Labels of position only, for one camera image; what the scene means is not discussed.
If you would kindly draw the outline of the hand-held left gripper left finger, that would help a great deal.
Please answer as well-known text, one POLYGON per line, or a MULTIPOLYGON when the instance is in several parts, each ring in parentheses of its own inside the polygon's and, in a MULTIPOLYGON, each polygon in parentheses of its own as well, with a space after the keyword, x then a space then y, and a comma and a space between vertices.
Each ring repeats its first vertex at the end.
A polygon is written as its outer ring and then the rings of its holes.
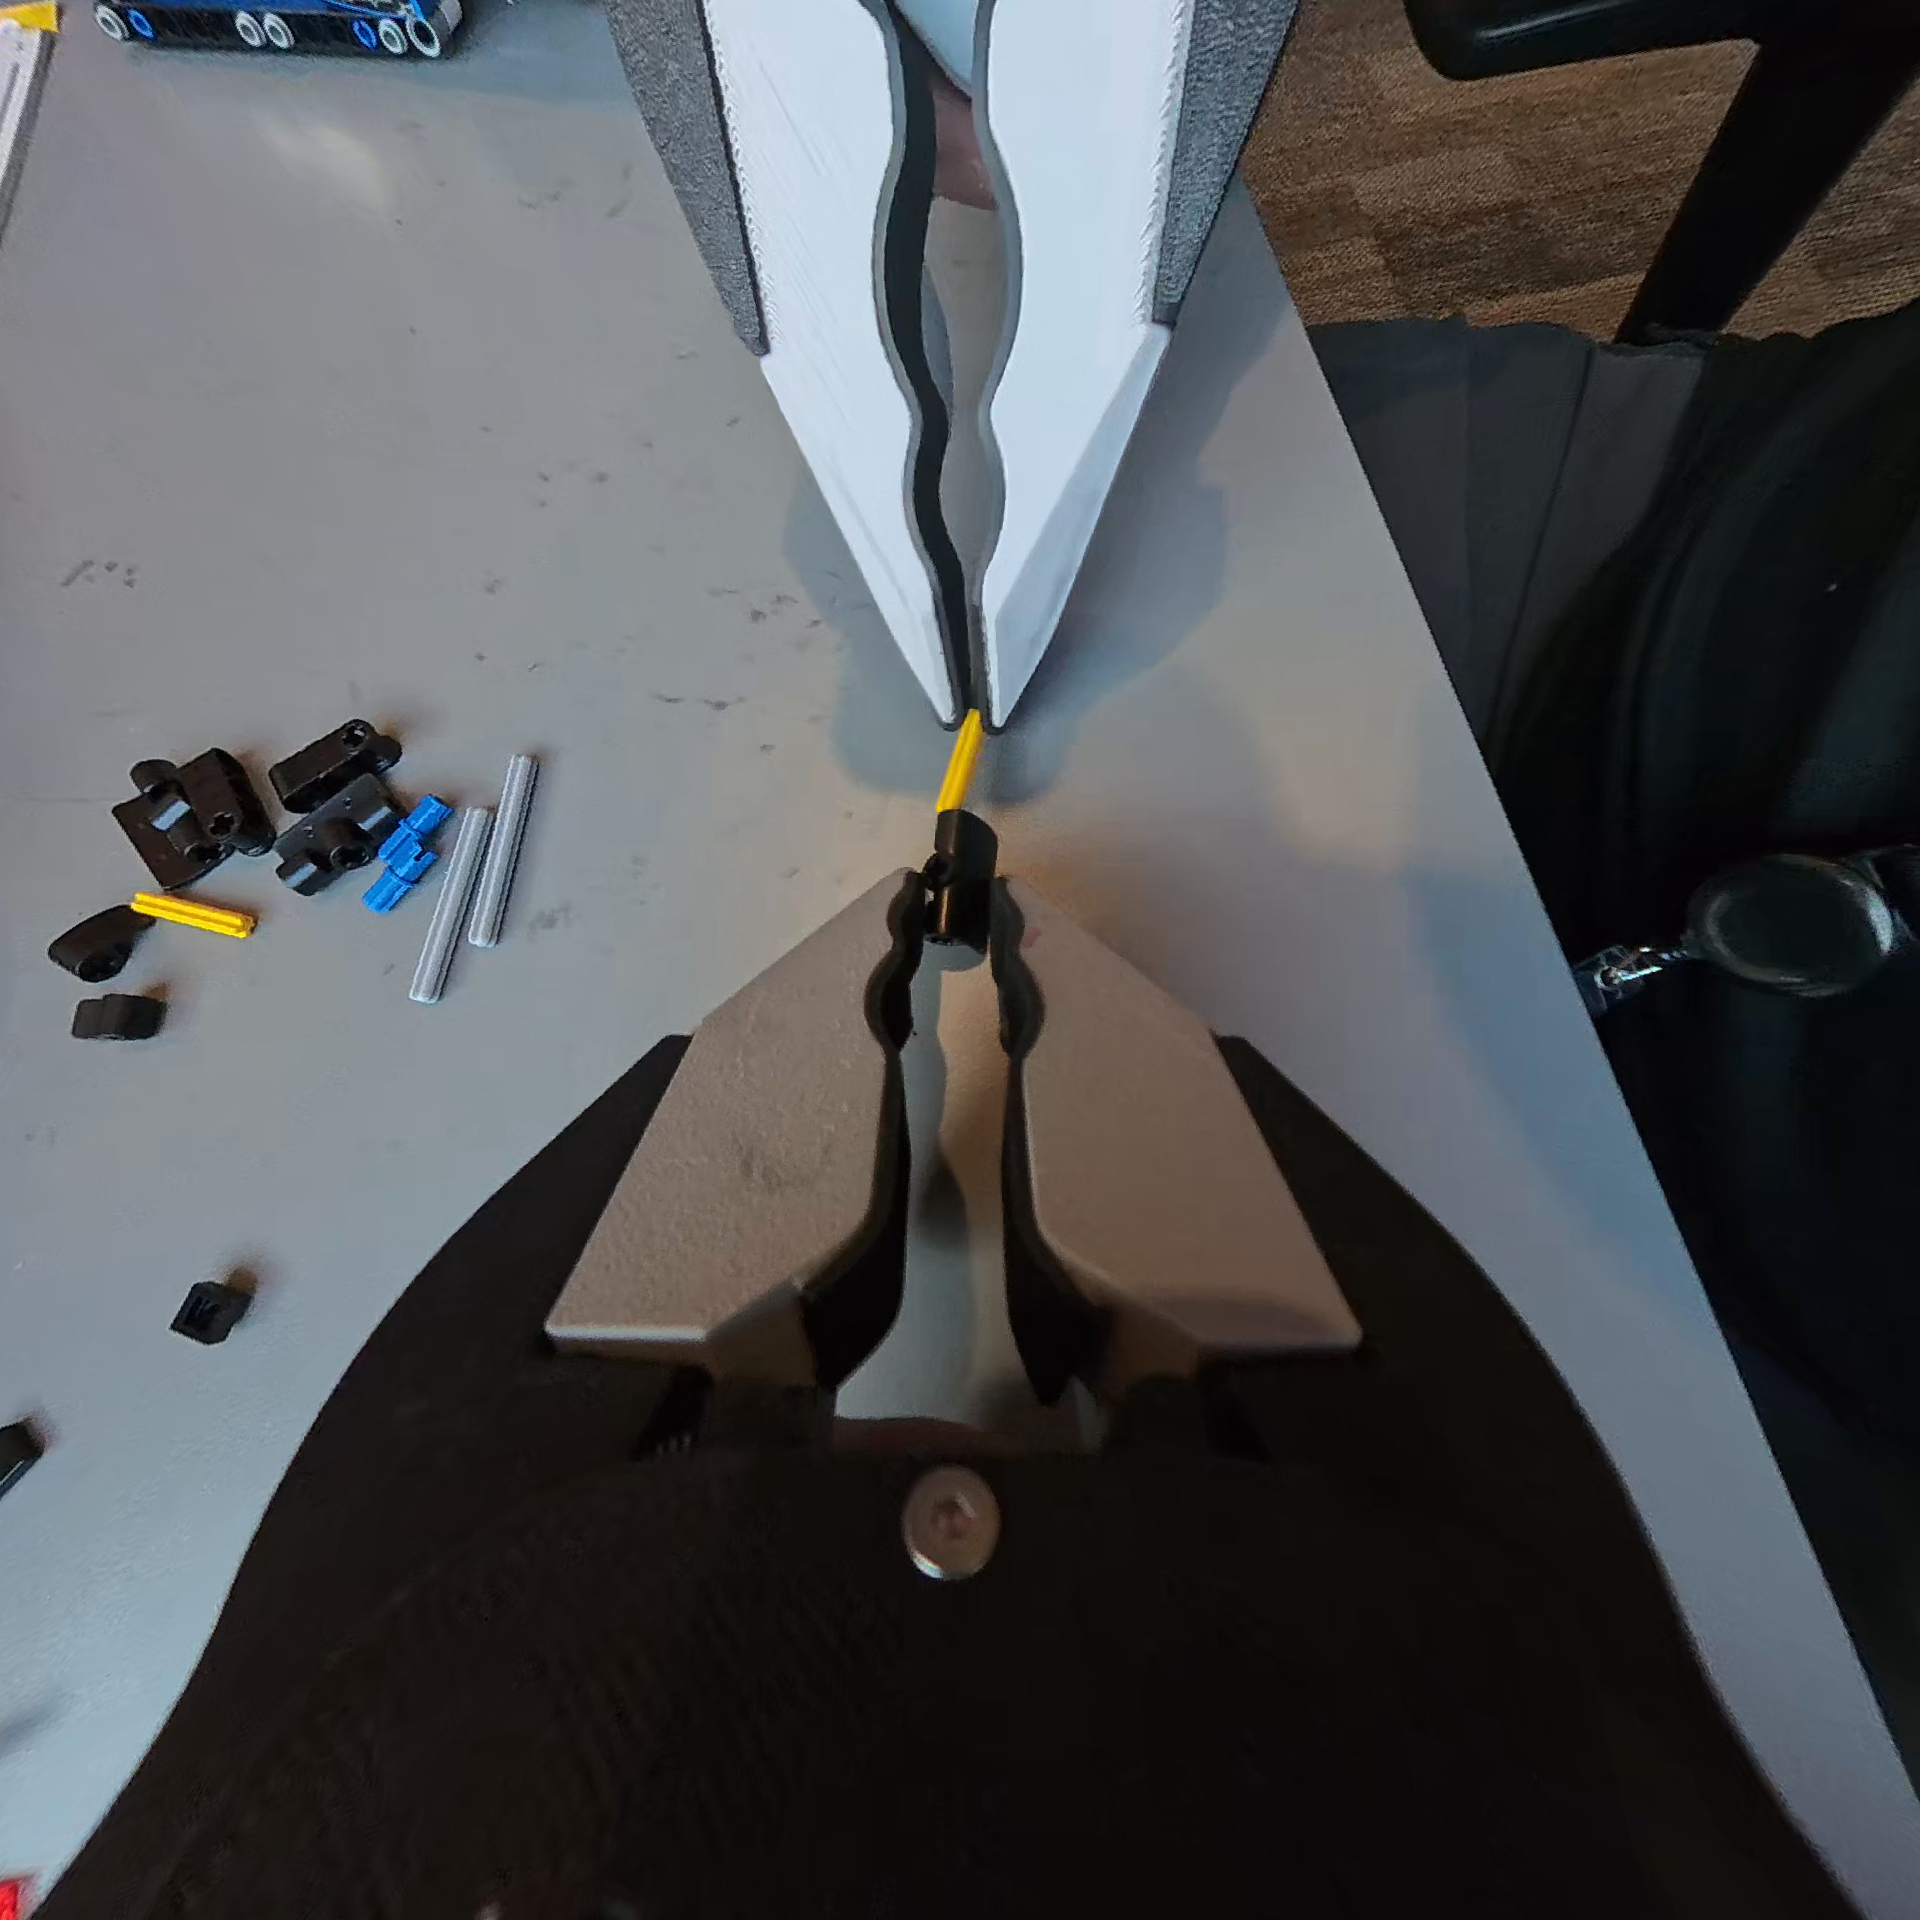
POLYGON ((893 1327, 925 880, 884 873, 692 1032, 560 1288, 560 1350, 837 1388, 893 1327))

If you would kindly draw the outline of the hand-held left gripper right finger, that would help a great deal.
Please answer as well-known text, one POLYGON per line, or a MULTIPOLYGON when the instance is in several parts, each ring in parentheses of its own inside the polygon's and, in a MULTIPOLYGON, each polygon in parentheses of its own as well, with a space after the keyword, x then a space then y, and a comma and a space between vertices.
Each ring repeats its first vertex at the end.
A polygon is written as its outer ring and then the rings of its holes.
POLYGON ((1121 1404, 1212 1364, 1356 1351, 1212 1026, 1020 878, 993 887, 989 961, 1007 1306, 1034 1395, 1121 1404))

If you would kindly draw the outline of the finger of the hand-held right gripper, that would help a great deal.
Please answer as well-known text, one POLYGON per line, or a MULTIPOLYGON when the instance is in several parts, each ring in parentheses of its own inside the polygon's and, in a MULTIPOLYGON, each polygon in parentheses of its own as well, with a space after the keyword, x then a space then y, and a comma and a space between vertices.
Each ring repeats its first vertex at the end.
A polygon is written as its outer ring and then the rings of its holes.
POLYGON ((985 4, 975 116, 1009 315, 980 403, 998 517, 979 702, 1009 725, 1068 608, 1172 326, 1156 315, 1195 4, 985 4))
POLYGON ((931 57, 891 4, 705 4, 766 345, 762 372, 877 611, 954 728, 970 706, 964 572, 943 480, 948 398, 925 253, 931 57))

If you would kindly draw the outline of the black axle connector brick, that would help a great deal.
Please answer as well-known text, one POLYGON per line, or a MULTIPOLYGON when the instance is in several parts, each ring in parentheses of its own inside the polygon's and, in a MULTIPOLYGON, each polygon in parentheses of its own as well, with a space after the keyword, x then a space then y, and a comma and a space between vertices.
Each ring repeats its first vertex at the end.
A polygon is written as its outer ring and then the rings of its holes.
POLYGON ((925 939, 987 953, 993 941, 996 830, 957 806, 934 818, 933 851, 925 862, 925 939))

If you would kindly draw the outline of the black pin connector brick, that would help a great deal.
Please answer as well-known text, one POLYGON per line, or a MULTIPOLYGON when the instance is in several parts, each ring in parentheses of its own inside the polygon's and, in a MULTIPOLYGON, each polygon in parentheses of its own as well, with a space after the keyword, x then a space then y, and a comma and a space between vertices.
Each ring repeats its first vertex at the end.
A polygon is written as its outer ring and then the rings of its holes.
POLYGON ((402 743, 367 717, 351 717, 268 765, 278 804, 308 816, 364 775, 385 775, 402 758, 402 743))

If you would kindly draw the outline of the black clip brick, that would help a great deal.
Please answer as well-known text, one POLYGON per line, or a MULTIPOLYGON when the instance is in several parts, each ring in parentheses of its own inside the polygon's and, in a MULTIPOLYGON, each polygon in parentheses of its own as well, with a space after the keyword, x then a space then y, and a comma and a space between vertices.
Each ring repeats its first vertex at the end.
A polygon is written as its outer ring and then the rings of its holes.
POLYGON ((100 986, 124 972, 134 947, 156 924, 154 916, 132 903, 115 903, 55 935, 47 956, 61 972, 100 986))

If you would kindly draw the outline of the grey desk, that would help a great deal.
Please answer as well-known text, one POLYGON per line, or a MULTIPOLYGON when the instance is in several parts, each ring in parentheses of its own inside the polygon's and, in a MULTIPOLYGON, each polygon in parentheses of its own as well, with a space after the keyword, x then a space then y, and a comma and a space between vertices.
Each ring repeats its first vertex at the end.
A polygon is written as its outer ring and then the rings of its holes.
MULTIPOLYGON (((172 1712, 402 1288, 664 1034, 931 840, 946 759, 593 5, 443 62, 142 56, 69 12, 4 238, 4 1875, 50 1889, 172 1712), (406 789, 540 755, 507 938, 210 891, 151 1042, 47 960, 131 893, 132 762, 351 716, 406 789), (246 1278, 217 1345, 193 1284, 246 1278)), ((1259 1045, 1575 1375, 1613 1327, 1595 1039, 1259 216, 1231 202, 1066 630, 1002 854, 1259 1045)))

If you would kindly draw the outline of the partly built toy car model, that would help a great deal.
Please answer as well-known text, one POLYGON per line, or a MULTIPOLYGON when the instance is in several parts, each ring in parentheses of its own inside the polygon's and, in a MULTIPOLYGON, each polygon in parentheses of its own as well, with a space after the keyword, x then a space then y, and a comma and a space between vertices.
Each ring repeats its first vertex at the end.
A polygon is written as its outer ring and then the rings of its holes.
POLYGON ((91 1, 120 43, 250 52, 441 59, 456 41, 462 1, 91 1))

